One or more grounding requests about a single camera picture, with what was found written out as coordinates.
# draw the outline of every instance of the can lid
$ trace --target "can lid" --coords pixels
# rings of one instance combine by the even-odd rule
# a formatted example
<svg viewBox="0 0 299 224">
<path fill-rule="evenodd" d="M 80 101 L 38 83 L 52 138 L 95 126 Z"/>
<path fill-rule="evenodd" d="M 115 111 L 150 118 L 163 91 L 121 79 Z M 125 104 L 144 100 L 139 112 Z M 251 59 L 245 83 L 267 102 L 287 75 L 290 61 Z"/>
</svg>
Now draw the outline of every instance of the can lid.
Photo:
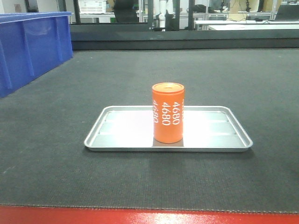
<svg viewBox="0 0 299 224">
<path fill-rule="evenodd" d="M 184 90 L 184 86 L 178 83 L 158 83 L 153 85 L 153 91 L 159 93 L 177 93 Z"/>
</svg>

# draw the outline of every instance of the blue plastic bin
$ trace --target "blue plastic bin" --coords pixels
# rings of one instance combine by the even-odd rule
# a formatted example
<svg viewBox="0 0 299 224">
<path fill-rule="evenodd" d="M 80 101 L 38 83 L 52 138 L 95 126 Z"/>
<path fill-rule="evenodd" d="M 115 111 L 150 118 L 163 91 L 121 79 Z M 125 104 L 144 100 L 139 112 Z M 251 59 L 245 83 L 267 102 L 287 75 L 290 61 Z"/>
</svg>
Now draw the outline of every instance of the blue plastic bin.
<svg viewBox="0 0 299 224">
<path fill-rule="evenodd" d="M 0 98 L 72 58 L 70 15 L 0 14 Z"/>
</svg>

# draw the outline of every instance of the black chair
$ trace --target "black chair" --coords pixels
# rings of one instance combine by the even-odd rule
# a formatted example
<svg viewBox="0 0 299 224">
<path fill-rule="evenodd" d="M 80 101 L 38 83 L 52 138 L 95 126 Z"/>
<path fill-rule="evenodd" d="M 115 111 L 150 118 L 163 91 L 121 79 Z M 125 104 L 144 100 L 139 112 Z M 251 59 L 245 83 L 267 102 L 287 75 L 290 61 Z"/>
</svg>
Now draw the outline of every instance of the black chair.
<svg viewBox="0 0 299 224">
<path fill-rule="evenodd" d="M 117 22 L 137 23 L 137 13 L 133 9 L 135 0 L 116 0 L 114 4 L 114 15 Z"/>
</svg>

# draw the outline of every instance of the table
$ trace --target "table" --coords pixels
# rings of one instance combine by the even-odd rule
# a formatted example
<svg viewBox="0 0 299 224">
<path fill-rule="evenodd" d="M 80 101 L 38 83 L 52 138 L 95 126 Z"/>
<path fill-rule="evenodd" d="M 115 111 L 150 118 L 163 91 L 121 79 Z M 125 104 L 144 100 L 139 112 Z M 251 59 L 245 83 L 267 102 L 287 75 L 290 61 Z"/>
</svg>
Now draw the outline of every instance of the table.
<svg viewBox="0 0 299 224">
<path fill-rule="evenodd" d="M 252 21 L 252 20 L 246 20 L 246 21 L 231 21 L 231 20 L 196 20 L 194 21 L 195 24 L 195 29 L 196 30 L 200 30 L 201 26 L 203 26 L 203 29 L 208 29 L 208 27 L 210 27 L 211 25 L 216 25 L 216 26 L 224 26 L 224 25 L 231 25 L 228 26 L 228 28 L 233 28 L 235 27 L 235 29 L 237 29 L 237 27 L 242 27 L 239 25 L 263 25 L 263 28 L 268 29 L 270 27 L 267 28 L 266 25 L 272 25 L 272 28 L 282 28 L 284 26 L 282 25 L 286 25 L 286 28 L 292 28 L 292 25 L 294 25 L 293 27 L 297 28 L 299 24 L 299 21 Z"/>
<path fill-rule="evenodd" d="M 297 57 L 298 49 L 76 51 L 0 99 L 0 205 L 296 213 Z M 150 105 L 151 86 L 161 81 L 184 84 L 185 105 L 230 108 L 253 147 L 229 154 L 84 147 L 103 108 Z"/>
<path fill-rule="evenodd" d="M 209 25 L 210 30 L 248 30 L 248 29 L 299 29 L 299 24 L 258 24 L 258 25 Z"/>
</svg>

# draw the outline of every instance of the tray rim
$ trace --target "tray rim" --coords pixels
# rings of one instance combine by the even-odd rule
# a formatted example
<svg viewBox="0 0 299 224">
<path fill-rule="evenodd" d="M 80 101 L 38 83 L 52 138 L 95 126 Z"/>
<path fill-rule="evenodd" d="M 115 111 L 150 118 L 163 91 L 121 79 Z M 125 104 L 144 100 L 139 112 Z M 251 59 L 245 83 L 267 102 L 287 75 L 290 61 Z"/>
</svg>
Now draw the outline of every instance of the tray rim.
<svg viewBox="0 0 299 224">
<path fill-rule="evenodd" d="M 101 120 L 101 118 L 103 117 L 103 115 L 106 113 L 107 110 L 110 109 L 114 109 L 114 108 L 152 108 L 152 105 L 111 105 L 111 106 L 107 106 L 105 107 L 102 112 L 100 113 L 100 115 L 98 116 L 98 118 L 96 119 L 96 121 L 94 122 L 92 128 L 90 129 L 87 137 L 84 140 L 84 145 L 89 148 L 90 150 L 93 149 L 97 149 L 97 148 L 142 148 L 142 147 L 115 147 L 115 146 L 105 146 L 105 147 L 93 147 L 90 144 L 88 144 L 88 140 L 90 139 L 94 129 L 96 129 L 96 127 L 98 126 L 98 122 Z M 222 108 L 224 110 L 226 110 L 227 112 L 229 112 L 229 115 L 234 119 L 235 123 L 238 125 L 238 128 L 243 132 L 243 134 L 245 135 L 245 137 L 247 138 L 247 140 L 249 141 L 249 144 L 247 146 L 244 147 L 200 147 L 201 149 L 206 149 L 207 151 L 202 151 L 202 152 L 218 152 L 218 151 L 213 151 L 213 149 L 219 149 L 219 148 L 229 148 L 229 149 L 238 149 L 238 151 L 236 150 L 235 152 L 243 152 L 246 151 L 247 149 L 251 148 L 253 146 L 253 141 L 251 140 L 251 138 L 249 137 L 249 135 L 247 134 L 247 132 L 245 131 L 245 129 L 242 127 L 242 125 L 240 124 L 240 122 L 238 121 L 238 119 L 235 117 L 235 115 L 232 113 L 232 111 L 226 107 L 226 106 L 216 106 L 216 105 L 185 105 L 184 108 Z M 152 146 L 152 147 L 146 147 L 146 148 L 185 148 L 184 146 Z"/>
</svg>

